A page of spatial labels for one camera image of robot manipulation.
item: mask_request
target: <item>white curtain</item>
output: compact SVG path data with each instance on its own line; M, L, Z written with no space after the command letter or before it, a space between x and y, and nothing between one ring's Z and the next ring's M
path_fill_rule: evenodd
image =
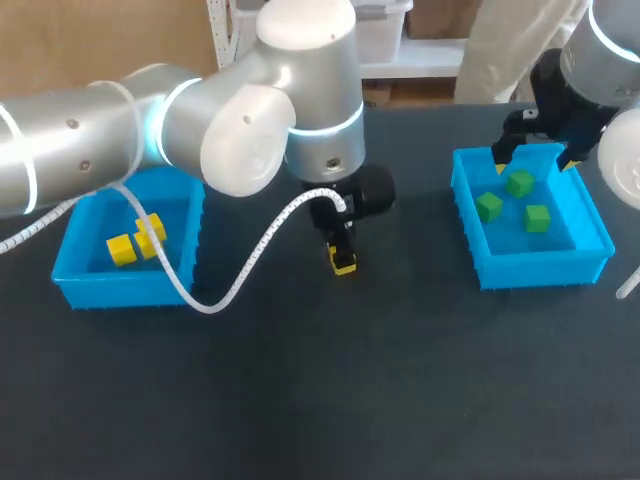
M484 0L469 35L456 103L533 101L529 73L540 55L563 47L590 0Z

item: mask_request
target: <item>yellow cube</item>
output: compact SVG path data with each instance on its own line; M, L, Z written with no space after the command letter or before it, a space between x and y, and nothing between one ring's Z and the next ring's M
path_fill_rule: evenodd
M153 231L156 232L158 239L161 242L164 242L167 239L167 232L164 229L164 225L160 221L160 217L157 213L152 213L149 215L149 221L151 222L151 226L153 227ZM141 233L147 233L147 229L144 227L144 222L141 218L136 220L136 225L138 226L138 230Z
M122 267L138 260L129 235L124 234L107 240L107 248L116 267Z
M151 243L149 235L142 232L136 232L133 234L133 236L136 239L136 243L138 244L140 253L145 260L149 260L150 258L153 258L157 255L156 249L153 248L153 243Z

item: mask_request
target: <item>green block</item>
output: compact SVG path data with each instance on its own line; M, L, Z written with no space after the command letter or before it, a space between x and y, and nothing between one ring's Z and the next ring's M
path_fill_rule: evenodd
M482 223L489 223L500 216L503 201L500 197L491 192L480 195L476 198L476 210Z
M527 205L524 227L528 233L545 233L551 225L551 215L545 205Z
M509 175L507 191L516 198L522 198L533 192L536 179L526 170L518 170Z

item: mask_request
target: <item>dark gray table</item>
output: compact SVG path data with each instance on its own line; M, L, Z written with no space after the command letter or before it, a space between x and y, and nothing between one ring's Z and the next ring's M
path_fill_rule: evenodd
M504 107L367 114L395 209L335 278L305 213L232 308L72 312L49 275L66 222L0 257L0 478L640 476L640 213L585 178L618 248L597 286L481 293L451 152ZM196 292L213 302L298 192L210 194ZM24 219L0 224L0 236Z

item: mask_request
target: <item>blue bin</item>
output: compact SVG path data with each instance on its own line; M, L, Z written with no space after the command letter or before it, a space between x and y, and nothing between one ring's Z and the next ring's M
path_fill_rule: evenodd
M615 253L577 169L558 171L555 161L563 150L559 144L521 146L502 175L496 174L490 148L454 152L451 186L482 289L596 283ZM517 199L506 182L520 169L536 184L533 193ZM486 225L475 208L485 192L504 200L500 217ZM524 210L532 204L549 208L548 232L526 232Z
M138 173L126 185L156 212L167 231L165 251L185 288L193 284L204 186L174 168ZM104 190L76 205L53 269L53 282L74 309L183 305L157 258L115 267L106 241L133 234L137 216L115 190Z

